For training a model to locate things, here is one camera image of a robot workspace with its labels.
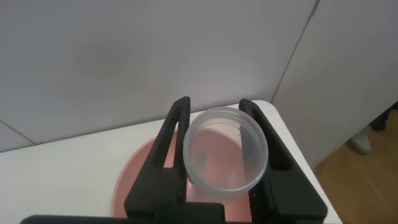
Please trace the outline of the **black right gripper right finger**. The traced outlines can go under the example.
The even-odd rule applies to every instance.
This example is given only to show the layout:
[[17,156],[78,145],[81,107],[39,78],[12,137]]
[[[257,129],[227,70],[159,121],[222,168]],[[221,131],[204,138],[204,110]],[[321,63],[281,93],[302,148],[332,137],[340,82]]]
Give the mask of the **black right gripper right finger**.
[[261,127],[269,158],[262,179],[249,191],[253,223],[323,223],[328,209],[305,176],[269,119],[248,99],[239,102]]

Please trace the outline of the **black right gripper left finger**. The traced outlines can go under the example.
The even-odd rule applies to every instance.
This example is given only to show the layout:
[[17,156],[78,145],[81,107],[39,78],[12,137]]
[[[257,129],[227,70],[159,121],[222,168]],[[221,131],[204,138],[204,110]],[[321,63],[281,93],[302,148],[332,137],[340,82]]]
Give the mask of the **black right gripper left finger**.
[[[190,98],[175,101],[135,179],[125,201],[128,218],[151,218],[165,203],[184,203],[187,171],[183,161],[183,140],[190,124]],[[177,132],[172,167],[165,167],[171,140]]]

